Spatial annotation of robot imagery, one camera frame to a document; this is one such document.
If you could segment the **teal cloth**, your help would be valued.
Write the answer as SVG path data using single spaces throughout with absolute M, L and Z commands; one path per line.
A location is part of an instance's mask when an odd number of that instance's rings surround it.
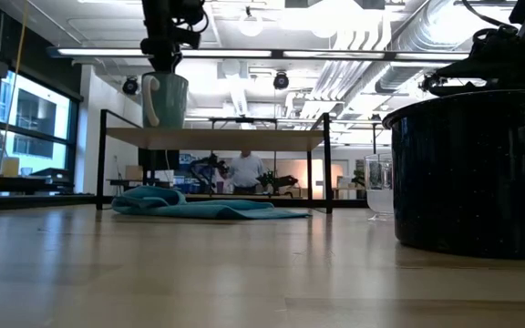
M 137 186 L 116 196 L 111 207 L 124 215 L 203 220 L 278 220 L 309 217 L 308 213 L 275 208 L 253 200 L 200 200 L 188 202 L 177 190 Z

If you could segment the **person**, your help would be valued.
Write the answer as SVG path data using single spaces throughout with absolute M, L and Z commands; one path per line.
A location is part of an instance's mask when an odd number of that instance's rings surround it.
M 234 194 L 254 194 L 260 184 L 259 177 L 265 172 L 262 160 L 250 150 L 242 150 L 231 161 L 228 179 Z

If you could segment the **yellow box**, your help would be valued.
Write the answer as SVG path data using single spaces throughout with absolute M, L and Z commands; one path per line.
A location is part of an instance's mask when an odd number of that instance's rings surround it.
M 19 174 L 20 158 L 4 157 L 1 162 L 0 175 L 6 178 L 16 178 Z

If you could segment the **green mug white handle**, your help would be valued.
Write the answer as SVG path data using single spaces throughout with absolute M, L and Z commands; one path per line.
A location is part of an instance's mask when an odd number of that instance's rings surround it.
M 141 97 L 144 128 L 181 129 L 187 109 L 189 82 L 173 73 L 152 72 L 142 76 Z

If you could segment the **black table frame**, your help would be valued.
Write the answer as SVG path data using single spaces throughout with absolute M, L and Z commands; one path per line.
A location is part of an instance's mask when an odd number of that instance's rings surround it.
M 187 202 L 204 200 L 252 200 L 256 202 L 270 202 L 279 208 L 326 208 L 327 200 L 304 200 L 283 197 L 251 196 L 240 197 L 239 195 L 208 195 L 191 194 L 186 196 Z M 59 207 L 71 205 L 96 205 L 98 198 L 94 195 L 79 194 L 67 196 L 13 196 L 0 197 L 0 210 L 17 210 L 29 208 Z M 333 209 L 365 209 L 368 207 L 366 200 L 332 200 Z

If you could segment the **wooden shelf black frame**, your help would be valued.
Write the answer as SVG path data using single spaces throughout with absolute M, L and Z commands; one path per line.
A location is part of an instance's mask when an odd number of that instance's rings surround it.
M 115 138 L 147 150 L 254 150 L 278 152 L 305 152 L 307 162 L 307 200 L 309 208 L 324 208 L 333 212 L 335 202 L 331 179 L 331 119 L 324 113 L 309 130 L 254 129 L 162 129 L 143 128 L 108 110 L 100 111 L 98 138 L 98 168 L 95 205 L 103 209 L 105 203 L 105 162 L 107 138 Z M 312 186 L 312 151 L 324 146 L 324 198 L 316 200 Z

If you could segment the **long ceiling light bar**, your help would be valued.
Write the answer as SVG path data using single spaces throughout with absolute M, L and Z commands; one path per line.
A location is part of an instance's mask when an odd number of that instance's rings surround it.
M 138 48 L 109 47 L 49 47 L 51 57 L 109 57 L 142 58 L 149 57 Z M 364 61 L 407 61 L 407 62 L 453 62 L 465 59 L 467 52 L 415 52 L 415 51 L 376 51 L 376 50 L 283 50 L 283 49 L 182 49 L 188 59 L 276 59 L 276 60 L 364 60 Z

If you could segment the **window with black frame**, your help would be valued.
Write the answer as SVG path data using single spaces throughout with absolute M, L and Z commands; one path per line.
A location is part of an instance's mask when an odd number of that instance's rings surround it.
M 4 157 L 20 158 L 17 177 L 66 169 L 74 183 L 76 114 L 70 98 L 9 71 L 0 79 L 0 169 Z

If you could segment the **black speckled enamel mug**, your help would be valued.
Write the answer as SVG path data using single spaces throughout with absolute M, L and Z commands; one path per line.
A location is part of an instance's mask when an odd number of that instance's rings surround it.
M 437 97 L 383 124 L 403 245 L 525 260 L 525 90 Z

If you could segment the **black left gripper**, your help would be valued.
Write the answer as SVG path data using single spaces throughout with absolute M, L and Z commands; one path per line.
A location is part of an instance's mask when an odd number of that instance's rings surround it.
M 152 67 L 174 72 L 181 62 L 180 46 L 198 49 L 201 33 L 208 27 L 205 0 L 141 0 L 147 36 L 140 42 L 143 53 L 152 55 Z

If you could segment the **black computer monitor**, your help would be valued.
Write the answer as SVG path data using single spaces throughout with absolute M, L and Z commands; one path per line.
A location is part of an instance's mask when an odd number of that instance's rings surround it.
M 180 167 L 178 150 L 138 149 L 138 162 L 143 168 L 143 179 L 172 182 L 174 171 Z

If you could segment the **dark background desk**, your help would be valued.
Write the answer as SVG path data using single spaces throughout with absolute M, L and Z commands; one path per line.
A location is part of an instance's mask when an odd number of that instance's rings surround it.
M 74 191 L 74 183 L 69 170 L 48 168 L 25 176 L 2 177 L 0 179 L 0 191 L 24 195 L 46 192 L 71 194 Z

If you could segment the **green potted plant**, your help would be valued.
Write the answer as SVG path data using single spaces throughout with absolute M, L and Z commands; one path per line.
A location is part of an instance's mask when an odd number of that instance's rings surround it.
M 354 171 L 354 184 L 357 186 L 356 197 L 361 200 L 365 198 L 365 172 L 363 169 Z

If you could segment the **silver ventilation duct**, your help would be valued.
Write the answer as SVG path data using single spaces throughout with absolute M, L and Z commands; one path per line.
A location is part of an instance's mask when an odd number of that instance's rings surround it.
M 430 0 L 399 37 L 392 42 L 392 50 L 414 52 L 453 51 L 475 32 L 490 27 L 458 0 Z M 394 93 L 409 79 L 419 75 L 423 67 L 390 66 L 375 83 L 377 93 Z

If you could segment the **black background rig frame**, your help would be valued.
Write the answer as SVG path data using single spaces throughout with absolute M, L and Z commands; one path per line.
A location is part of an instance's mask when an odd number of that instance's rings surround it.
M 301 118 L 189 118 L 181 129 L 254 129 L 309 130 L 316 119 Z M 340 120 L 330 117 L 331 147 L 376 150 L 389 142 L 379 121 Z

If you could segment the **clear glass cup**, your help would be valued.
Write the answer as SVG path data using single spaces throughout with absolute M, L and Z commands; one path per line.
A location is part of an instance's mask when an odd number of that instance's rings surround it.
M 367 205 L 375 215 L 370 220 L 394 219 L 393 160 L 390 153 L 365 157 Z

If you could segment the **blue storage boxes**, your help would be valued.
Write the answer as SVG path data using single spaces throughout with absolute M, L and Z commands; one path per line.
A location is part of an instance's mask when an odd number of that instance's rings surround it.
M 198 159 L 190 154 L 180 154 L 180 184 L 189 194 L 210 194 L 212 187 L 212 166 L 208 157 Z

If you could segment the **round white ceiling lamp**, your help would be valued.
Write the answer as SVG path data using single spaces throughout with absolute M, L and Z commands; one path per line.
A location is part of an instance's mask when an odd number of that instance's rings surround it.
M 263 30 L 263 19 L 250 6 L 246 6 L 239 18 L 238 27 L 243 35 L 255 37 Z

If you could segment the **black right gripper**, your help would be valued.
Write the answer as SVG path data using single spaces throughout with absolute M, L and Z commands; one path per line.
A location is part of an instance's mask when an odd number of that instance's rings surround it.
M 469 57 L 433 74 L 427 91 L 437 97 L 469 92 L 472 85 L 442 85 L 451 78 L 482 79 L 499 88 L 525 88 L 525 44 L 515 28 L 500 26 L 476 32 Z

